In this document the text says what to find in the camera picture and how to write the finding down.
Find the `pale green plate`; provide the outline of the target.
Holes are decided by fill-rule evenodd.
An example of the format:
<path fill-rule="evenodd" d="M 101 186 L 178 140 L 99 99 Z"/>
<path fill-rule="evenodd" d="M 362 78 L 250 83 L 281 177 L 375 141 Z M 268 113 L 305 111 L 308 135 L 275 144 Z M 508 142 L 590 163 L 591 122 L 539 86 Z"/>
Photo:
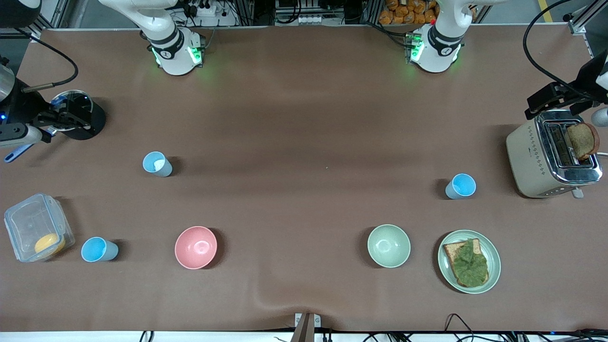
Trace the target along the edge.
<path fill-rule="evenodd" d="M 446 281 L 464 294 L 484 294 L 499 281 L 499 253 L 479 232 L 450 232 L 439 244 L 437 260 Z"/>

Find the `pale green bowl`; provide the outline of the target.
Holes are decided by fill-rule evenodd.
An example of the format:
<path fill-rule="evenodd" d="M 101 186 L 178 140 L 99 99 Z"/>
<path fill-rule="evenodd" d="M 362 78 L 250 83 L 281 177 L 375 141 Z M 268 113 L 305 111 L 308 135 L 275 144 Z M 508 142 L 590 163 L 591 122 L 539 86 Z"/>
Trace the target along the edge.
<path fill-rule="evenodd" d="M 408 260 L 412 243 L 402 228 L 384 224 L 371 230 L 367 238 L 367 250 L 378 266 L 397 268 Z"/>

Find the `beige chrome toaster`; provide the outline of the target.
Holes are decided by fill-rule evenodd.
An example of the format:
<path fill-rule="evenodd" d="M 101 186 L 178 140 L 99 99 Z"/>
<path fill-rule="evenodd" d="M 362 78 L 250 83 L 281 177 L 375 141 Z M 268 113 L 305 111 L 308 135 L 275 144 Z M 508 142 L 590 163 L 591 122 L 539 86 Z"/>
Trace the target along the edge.
<path fill-rule="evenodd" d="M 546 199 L 571 192 L 580 199 L 581 188 L 599 182 L 603 172 L 597 154 L 577 158 L 569 137 L 571 126 L 583 123 L 570 110 L 549 110 L 507 136 L 511 170 L 523 196 Z"/>

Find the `pink bowl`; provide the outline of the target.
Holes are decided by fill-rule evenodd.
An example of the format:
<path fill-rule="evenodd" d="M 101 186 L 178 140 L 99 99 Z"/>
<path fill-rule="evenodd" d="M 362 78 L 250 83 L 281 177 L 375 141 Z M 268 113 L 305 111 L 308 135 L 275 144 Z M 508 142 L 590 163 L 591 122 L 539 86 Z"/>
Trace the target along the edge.
<path fill-rule="evenodd" d="M 218 247 L 217 238 L 209 228 L 190 227 L 178 236 L 174 255 L 182 267 L 199 270 L 213 261 Z"/>

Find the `plain blue cup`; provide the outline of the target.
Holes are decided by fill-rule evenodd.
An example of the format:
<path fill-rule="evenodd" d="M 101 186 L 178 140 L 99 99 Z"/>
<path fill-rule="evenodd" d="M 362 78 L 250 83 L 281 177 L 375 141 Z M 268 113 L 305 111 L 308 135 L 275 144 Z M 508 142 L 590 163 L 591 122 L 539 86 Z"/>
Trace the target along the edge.
<path fill-rule="evenodd" d="M 449 199 L 459 200 L 471 197 L 477 190 L 477 183 L 471 175 L 460 173 L 447 184 L 445 194 Z"/>
<path fill-rule="evenodd" d="M 89 238 L 82 246 L 82 259 L 89 263 L 114 260 L 119 253 L 119 247 L 102 237 Z"/>

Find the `aluminium frame post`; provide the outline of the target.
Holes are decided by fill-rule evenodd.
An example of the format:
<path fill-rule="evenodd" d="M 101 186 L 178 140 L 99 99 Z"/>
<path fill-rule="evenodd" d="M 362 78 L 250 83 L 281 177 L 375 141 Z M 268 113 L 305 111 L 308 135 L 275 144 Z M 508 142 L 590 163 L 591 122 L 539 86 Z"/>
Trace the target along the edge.
<path fill-rule="evenodd" d="M 562 19 L 568 24 L 570 32 L 573 36 L 583 35 L 586 33 L 585 25 L 588 24 L 605 7 L 608 7 L 608 0 L 591 0 L 589 5 L 576 9 L 574 12 L 565 14 Z"/>
<path fill-rule="evenodd" d="M 30 29 L 66 29 L 77 0 L 40 0 L 40 13 Z"/>

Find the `metal table clamp bracket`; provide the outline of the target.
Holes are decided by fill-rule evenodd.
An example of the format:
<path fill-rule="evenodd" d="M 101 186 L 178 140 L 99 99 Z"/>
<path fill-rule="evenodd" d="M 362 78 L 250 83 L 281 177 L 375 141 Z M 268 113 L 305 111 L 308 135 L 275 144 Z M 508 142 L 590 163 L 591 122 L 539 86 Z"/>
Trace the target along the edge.
<path fill-rule="evenodd" d="M 315 342 L 315 329 L 321 327 L 321 316 L 314 313 L 298 313 L 296 328 L 290 342 Z"/>

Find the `bag of orange buns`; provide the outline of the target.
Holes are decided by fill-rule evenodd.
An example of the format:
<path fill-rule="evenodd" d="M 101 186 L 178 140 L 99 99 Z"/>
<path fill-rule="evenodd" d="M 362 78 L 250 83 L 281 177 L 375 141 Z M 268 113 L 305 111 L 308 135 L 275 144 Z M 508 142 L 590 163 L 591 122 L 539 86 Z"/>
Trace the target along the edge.
<path fill-rule="evenodd" d="M 434 24 L 440 12 L 436 0 L 384 0 L 378 23 L 389 24 Z"/>

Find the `yellow orange round food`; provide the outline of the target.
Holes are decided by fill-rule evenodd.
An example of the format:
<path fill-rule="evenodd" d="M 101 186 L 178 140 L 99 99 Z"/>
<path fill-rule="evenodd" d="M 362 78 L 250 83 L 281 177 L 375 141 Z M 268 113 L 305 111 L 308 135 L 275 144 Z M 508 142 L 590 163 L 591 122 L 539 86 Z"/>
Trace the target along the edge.
<path fill-rule="evenodd" d="M 43 237 L 41 237 L 36 243 L 35 243 L 35 253 L 43 253 L 43 252 L 48 252 L 51 254 L 54 254 L 60 250 L 63 249 L 63 247 L 65 247 L 66 241 L 65 238 L 63 238 L 63 236 L 55 234 L 55 233 L 49 233 Z"/>

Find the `dark brown bread slice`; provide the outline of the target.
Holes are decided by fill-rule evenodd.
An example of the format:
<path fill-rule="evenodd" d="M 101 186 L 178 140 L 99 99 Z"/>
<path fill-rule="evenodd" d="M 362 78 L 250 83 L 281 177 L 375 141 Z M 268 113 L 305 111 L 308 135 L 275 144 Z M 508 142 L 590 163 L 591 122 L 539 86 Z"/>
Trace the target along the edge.
<path fill-rule="evenodd" d="M 586 160 L 599 151 L 600 138 L 596 128 L 588 123 L 578 123 L 567 128 L 573 153 L 579 161 Z"/>

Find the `blue cup with white content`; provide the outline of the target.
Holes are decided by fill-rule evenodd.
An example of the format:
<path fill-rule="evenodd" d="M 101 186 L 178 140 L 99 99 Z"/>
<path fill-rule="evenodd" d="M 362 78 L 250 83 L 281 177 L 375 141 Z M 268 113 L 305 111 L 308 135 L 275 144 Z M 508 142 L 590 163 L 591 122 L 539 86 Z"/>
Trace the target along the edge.
<path fill-rule="evenodd" d="M 166 164 L 163 167 L 163 169 L 161 169 L 160 172 L 154 172 L 153 171 L 153 166 L 152 163 L 157 160 L 157 159 L 165 159 L 166 160 Z M 173 166 L 170 164 L 169 160 L 167 159 L 167 157 L 161 153 L 161 152 L 150 152 L 148 153 L 143 161 L 142 161 L 142 167 L 143 169 L 150 174 L 156 175 L 158 177 L 168 177 L 171 175 L 172 171 L 173 171 Z"/>

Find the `glass pot lid blue knob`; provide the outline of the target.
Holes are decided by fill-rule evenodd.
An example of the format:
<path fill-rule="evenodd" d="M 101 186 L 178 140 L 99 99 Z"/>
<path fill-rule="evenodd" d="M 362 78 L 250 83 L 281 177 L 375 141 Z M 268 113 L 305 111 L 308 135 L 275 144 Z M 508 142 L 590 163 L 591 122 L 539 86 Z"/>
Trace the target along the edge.
<path fill-rule="evenodd" d="M 51 125 L 57 131 L 75 129 L 89 130 L 93 112 L 93 101 L 80 90 L 64 91 L 50 100 L 50 106 L 57 118 Z"/>

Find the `clear plastic container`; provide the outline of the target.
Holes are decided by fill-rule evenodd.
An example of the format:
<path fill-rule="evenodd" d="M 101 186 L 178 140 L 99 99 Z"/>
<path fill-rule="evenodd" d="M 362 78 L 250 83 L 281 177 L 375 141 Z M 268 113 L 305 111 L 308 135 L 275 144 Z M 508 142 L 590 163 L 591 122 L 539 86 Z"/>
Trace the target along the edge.
<path fill-rule="evenodd" d="M 23 263 L 47 260 L 75 242 L 61 204 L 44 193 L 37 193 L 6 210 L 4 223 L 15 256 Z M 35 253 L 35 243 L 49 233 L 63 236 L 65 247 L 54 254 Z"/>

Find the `white power strip with plugs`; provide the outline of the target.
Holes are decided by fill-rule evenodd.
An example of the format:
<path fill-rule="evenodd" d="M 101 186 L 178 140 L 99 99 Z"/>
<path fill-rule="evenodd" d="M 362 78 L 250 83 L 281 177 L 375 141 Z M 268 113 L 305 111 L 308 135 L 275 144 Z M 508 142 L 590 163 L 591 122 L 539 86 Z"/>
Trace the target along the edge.
<path fill-rule="evenodd" d="M 235 17 L 223 0 L 180 0 L 186 27 L 227 27 Z"/>

